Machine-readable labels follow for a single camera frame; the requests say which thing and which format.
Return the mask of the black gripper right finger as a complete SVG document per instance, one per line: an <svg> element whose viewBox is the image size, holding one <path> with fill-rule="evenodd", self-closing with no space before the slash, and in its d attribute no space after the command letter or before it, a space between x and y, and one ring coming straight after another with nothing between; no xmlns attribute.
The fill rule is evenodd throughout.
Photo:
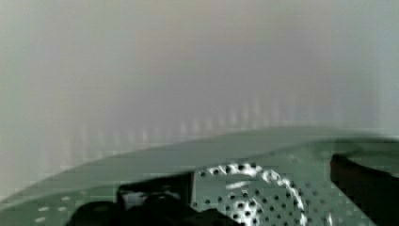
<svg viewBox="0 0 399 226"><path fill-rule="evenodd" d="M399 225L399 180L362 166L341 154L329 162L330 180L377 226Z"/></svg>

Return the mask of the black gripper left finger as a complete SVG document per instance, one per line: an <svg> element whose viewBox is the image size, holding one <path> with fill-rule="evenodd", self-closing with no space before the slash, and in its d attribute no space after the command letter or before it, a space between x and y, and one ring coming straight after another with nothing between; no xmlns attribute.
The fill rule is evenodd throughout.
<svg viewBox="0 0 399 226"><path fill-rule="evenodd" d="M194 172L119 186L116 199L88 202L65 226L242 226L211 208L192 207Z"/></svg>

